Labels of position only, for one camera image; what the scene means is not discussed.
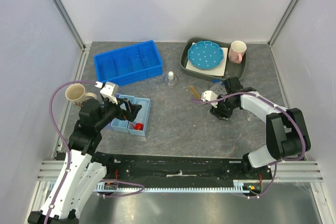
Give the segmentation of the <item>dropper bottle white cap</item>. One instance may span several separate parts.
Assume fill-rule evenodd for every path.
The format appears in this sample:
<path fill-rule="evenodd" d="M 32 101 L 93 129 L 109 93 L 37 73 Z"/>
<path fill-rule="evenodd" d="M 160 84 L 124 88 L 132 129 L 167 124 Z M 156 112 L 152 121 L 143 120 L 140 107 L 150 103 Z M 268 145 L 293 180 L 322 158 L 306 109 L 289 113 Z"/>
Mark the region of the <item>dropper bottle white cap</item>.
<path fill-rule="evenodd" d="M 178 76 L 173 71 L 169 71 L 164 76 L 164 83 L 168 87 L 173 87 L 173 86 L 175 86 L 178 83 Z"/>

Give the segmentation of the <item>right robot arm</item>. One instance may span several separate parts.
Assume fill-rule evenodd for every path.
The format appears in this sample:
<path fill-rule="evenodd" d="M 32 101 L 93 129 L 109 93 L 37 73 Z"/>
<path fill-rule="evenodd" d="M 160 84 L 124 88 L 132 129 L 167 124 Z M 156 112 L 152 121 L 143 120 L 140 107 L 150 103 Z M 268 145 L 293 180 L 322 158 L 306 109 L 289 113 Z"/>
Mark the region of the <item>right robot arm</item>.
<path fill-rule="evenodd" d="M 266 144 L 243 156 L 241 174 L 248 179 L 259 173 L 259 168 L 279 161 L 302 159 L 311 149 L 311 142 L 301 110 L 285 108 L 264 98 L 254 88 L 246 87 L 237 77 L 223 83 L 225 94 L 204 91 L 203 102 L 211 104 L 210 113 L 228 120 L 235 109 L 247 110 L 266 124 Z"/>

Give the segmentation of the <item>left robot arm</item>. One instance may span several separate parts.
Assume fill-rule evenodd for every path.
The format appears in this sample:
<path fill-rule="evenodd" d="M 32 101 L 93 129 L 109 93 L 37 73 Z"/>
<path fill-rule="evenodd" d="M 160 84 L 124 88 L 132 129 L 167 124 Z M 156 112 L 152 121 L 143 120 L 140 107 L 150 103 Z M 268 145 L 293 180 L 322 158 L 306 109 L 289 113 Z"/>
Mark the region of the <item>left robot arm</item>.
<path fill-rule="evenodd" d="M 113 156 L 96 152 L 101 130 L 113 119 L 134 121 L 141 105 L 128 99 L 105 98 L 84 101 L 73 133 L 69 138 L 66 159 L 49 197 L 39 211 L 32 211 L 28 223 L 78 223 L 81 212 L 97 184 L 115 173 Z"/>

